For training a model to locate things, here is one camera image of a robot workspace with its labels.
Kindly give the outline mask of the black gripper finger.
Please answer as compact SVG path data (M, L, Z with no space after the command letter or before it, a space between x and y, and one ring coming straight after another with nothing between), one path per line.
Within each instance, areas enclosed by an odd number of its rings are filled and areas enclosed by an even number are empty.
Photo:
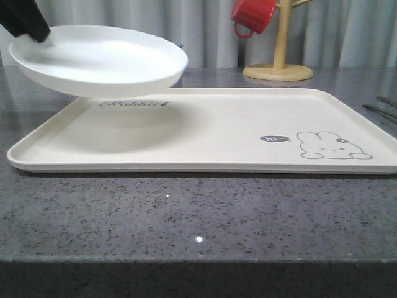
M29 35L44 42L51 30L35 1L1 1L1 25L13 36Z

